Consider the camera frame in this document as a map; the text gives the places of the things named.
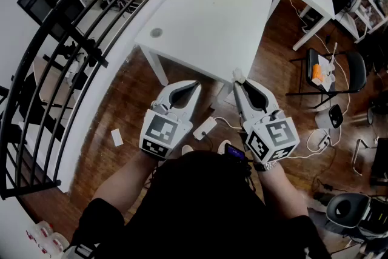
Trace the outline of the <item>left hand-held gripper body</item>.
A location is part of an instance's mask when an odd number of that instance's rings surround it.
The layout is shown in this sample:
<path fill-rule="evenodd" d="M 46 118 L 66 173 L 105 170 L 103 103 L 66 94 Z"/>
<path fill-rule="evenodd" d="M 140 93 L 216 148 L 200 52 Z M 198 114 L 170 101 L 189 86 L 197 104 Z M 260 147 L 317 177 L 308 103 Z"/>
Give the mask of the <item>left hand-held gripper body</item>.
<path fill-rule="evenodd" d="M 139 148 L 157 160 L 166 160 L 191 131 L 193 100 L 183 108 L 167 106 L 159 100 L 146 111 L 139 138 Z"/>

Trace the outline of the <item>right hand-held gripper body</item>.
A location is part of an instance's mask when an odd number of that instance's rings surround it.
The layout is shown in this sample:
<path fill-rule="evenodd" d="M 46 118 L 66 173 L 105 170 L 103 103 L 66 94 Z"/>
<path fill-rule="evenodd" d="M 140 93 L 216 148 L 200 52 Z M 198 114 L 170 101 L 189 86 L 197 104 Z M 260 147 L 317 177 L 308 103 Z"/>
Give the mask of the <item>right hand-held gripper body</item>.
<path fill-rule="evenodd" d="M 247 132 L 246 145 L 259 164 L 287 158 L 300 142 L 292 118 L 286 117 L 281 109 L 247 120 L 242 125 Z"/>

